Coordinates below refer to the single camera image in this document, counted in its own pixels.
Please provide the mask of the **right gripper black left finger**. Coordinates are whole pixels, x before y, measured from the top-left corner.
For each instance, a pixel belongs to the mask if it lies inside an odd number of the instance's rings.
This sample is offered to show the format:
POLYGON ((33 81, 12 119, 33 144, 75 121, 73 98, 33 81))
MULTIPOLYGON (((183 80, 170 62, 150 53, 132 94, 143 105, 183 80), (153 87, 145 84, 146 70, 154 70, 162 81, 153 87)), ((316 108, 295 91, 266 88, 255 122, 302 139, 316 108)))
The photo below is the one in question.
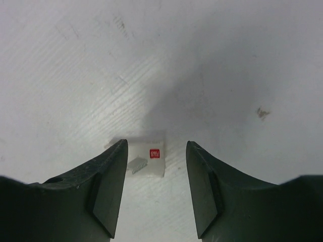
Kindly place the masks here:
POLYGON ((115 237, 128 142, 46 182, 1 177, 1 241, 110 241, 115 237))

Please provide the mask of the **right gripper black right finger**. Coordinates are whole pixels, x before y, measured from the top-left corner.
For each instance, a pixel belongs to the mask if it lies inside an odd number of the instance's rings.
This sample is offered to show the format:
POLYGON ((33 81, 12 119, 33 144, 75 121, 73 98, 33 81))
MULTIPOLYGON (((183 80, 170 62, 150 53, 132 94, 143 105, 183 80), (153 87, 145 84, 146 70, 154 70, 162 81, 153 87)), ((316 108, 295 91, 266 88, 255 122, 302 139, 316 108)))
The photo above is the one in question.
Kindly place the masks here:
POLYGON ((274 185, 215 158, 193 141, 186 164, 201 241, 322 241, 322 176, 274 185))

